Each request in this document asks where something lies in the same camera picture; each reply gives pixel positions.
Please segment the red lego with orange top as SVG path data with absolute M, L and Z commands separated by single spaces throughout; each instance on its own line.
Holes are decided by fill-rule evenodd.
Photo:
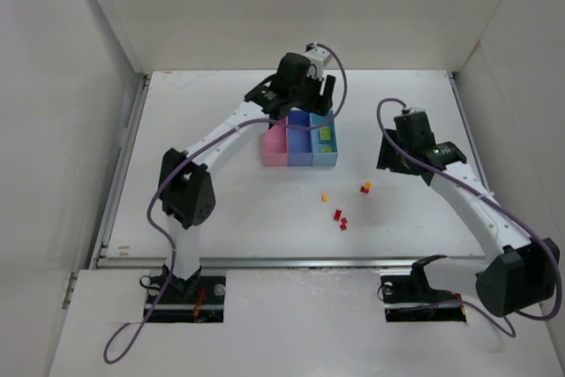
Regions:
M 360 191 L 364 194 L 368 194 L 372 189 L 372 183 L 366 182 L 364 185 L 360 187 Z

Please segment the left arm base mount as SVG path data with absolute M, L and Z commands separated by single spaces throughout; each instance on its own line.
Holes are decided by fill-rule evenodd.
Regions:
M 222 323 L 226 277 L 197 273 L 188 281 L 172 277 L 150 313 L 150 323 Z

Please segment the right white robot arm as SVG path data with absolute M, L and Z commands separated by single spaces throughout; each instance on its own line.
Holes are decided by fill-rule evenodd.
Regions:
M 439 143 L 423 110 L 403 109 L 395 129 L 383 132 L 377 166 L 421 177 L 455 211 L 485 256 L 470 265 L 445 254 L 413 263 L 411 284 L 418 302 L 435 302 L 442 291 L 477 298 L 496 317 L 554 298 L 560 250 L 550 238 L 535 238 L 503 212 L 477 179 L 463 152 L 452 142 Z

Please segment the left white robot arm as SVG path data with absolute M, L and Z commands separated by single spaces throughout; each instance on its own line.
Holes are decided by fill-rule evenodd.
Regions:
M 286 54 L 276 72 L 253 87 L 222 124 L 185 151 L 172 148 L 163 156 L 159 199 L 171 244 L 163 268 L 169 297 L 186 302 L 199 289 L 200 238 L 186 231 L 213 213 L 214 176 L 271 127 L 289 127 L 292 110 L 326 116 L 333 104 L 335 77 L 324 72 L 333 60 L 335 55 L 320 45 Z

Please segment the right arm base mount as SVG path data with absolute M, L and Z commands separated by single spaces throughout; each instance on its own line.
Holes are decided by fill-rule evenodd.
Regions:
M 466 322 L 461 295 L 433 289 L 425 275 L 425 266 L 446 258 L 429 256 L 415 261 L 409 274 L 380 276 L 377 297 L 385 305 L 386 322 Z

